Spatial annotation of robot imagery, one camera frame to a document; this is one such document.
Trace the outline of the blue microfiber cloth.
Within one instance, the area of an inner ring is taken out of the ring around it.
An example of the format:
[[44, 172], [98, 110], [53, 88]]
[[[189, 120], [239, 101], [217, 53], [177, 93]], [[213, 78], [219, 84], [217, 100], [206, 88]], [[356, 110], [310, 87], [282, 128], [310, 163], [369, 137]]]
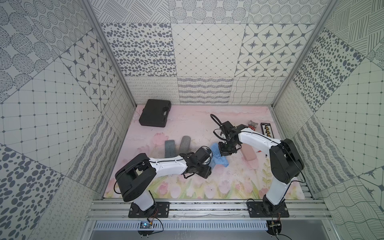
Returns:
[[229, 162], [226, 157], [221, 156], [220, 150], [219, 150], [219, 145], [218, 143], [214, 143], [210, 147], [212, 151], [212, 159], [209, 164], [209, 166], [213, 169], [217, 165], [224, 166], [225, 168], [229, 166]]

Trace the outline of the pink eyeglass case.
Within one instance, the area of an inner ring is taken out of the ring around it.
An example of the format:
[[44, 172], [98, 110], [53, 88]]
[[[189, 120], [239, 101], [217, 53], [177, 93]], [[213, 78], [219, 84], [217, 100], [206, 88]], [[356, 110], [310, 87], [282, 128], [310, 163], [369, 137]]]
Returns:
[[246, 161], [254, 161], [257, 159], [257, 155], [250, 145], [243, 144], [241, 148], [241, 152]]

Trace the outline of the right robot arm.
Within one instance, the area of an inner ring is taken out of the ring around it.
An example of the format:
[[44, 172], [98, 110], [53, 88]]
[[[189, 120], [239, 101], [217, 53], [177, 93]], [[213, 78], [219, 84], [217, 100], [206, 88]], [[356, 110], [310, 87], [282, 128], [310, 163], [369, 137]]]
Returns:
[[293, 141], [270, 138], [246, 125], [235, 127], [228, 121], [222, 123], [215, 115], [211, 117], [221, 131], [220, 135], [214, 131], [214, 135], [221, 140], [218, 143], [221, 156], [236, 154], [246, 144], [262, 151], [270, 158], [274, 178], [270, 189], [263, 197], [263, 202], [268, 207], [281, 205], [292, 182], [296, 181], [296, 177], [304, 169], [304, 163]]

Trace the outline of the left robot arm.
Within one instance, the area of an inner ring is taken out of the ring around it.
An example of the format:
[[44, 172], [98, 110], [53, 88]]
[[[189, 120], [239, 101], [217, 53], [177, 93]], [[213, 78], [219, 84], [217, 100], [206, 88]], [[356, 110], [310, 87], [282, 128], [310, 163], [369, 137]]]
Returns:
[[138, 154], [115, 174], [114, 192], [123, 197], [124, 202], [133, 202], [143, 212], [156, 208], [153, 195], [147, 190], [155, 178], [181, 175], [188, 179], [195, 175], [207, 179], [212, 168], [213, 152], [206, 146], [196, 152], [180, 154], [166, 159], [149, 158], [145, 153]]

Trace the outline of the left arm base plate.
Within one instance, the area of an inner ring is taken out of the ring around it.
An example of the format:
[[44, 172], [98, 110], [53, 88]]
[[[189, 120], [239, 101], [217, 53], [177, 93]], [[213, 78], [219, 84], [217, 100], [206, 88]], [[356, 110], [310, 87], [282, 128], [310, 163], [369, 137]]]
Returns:
[[168, 218], [170, 210], [170, 202], [155, 202], [149, 209], [142, 211], [135, 203], [131, 204], [129, 218]]

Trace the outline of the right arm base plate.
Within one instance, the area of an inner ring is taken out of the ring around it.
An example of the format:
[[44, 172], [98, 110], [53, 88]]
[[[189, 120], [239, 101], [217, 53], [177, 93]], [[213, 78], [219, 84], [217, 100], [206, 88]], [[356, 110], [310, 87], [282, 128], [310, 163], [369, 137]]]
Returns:
[[272, 205], [261, 201], [246, 202], [250, 218], [289, 218], [290, 214], [285, 201], [278, 205]]

